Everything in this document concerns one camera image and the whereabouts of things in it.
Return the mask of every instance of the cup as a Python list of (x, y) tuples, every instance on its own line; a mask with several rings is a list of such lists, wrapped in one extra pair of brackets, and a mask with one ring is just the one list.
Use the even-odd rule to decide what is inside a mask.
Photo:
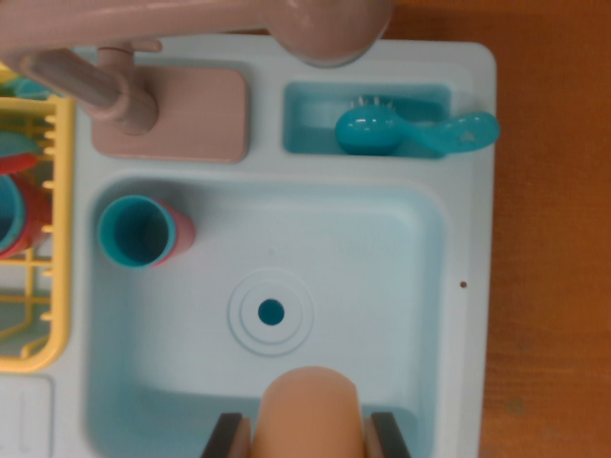
[(106, 256), (123, 267), (155, 267), (195, 241), (191, 219), (146, 196), (126, 196), (102, 213), (97, 236)]
[(52, 211), (43, 191), (18, 175), (0, 176), (0, 259), (39, 245)]

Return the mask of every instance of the dish rack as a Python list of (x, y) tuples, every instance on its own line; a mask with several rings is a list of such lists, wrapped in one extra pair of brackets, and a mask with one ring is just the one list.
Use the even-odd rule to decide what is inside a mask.
[[(0, 64), (0, 83), (13, 76)], [(45, 170), (45, 178), (29, 178), (49, 193), (53, 203), (53, 223), (43, 229), (53, 239), (53, 251), (43, 256), (29, 249), (0, 260), (5, 272), (21, 269), (25, 275), (18, 290), (0, 290), (0, 372), (33, 372), (55, 361), (70, 335), (74, 102), (55, 95), (45, 101), (0, 97), (0, 130), (36, 140), (42, 152), (36, 167)], [(36, 291), (39, 270), (51, 278), (49, 296)], [(18, 323), (2, 323), (2, 308), (9, 307), (19, 312)], [(42, 313), (35, 308), (42, 308)]]

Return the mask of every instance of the faucet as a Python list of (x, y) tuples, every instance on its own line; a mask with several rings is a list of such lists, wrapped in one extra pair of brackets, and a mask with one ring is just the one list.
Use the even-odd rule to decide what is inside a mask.
[[(134, 53), (154, 38), (266, 28), (308, 64), (357, 59), (385, 30), (394, 0), (3, 0), (0, 60), (81, 102), (95, 120), (143, 135), (158, 120), (133, 78)], [(98, 66), (68, 48), (98, 46)]]

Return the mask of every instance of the toy kitchen sink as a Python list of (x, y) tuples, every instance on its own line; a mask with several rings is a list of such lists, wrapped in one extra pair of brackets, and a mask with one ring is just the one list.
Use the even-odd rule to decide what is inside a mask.
[[(364, 414), (394, 413), (413, 458), (475, 458), (494, 147), (348, 156), (333, 127), (363, 94), (414, 121), (494, 113), (491, 54), (381, 41), (325, 70), (270, 37), (163, 44), (141, 62), (243, 75), (248, 153), (236, 164), (103, 156), (79, 111), (70, 341), (43, 370), (0, 375), (0, 457), (199, 456), (221, 413), (256, 419), (276, 377), (322, 365), (356, 384)], [(188, 215), (194, 246), (155, 269), (108, 261), (97, 223), (127, 194)], [(258, 313), (268, 301), (284, 311), (273, 327)]]

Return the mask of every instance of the orange wooden surface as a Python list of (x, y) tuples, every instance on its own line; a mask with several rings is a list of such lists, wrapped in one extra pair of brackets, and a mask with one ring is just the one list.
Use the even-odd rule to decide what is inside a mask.
[(611, 2), (398, 3), (386, 37), (498, 67), (480, 458), (611, 457)]

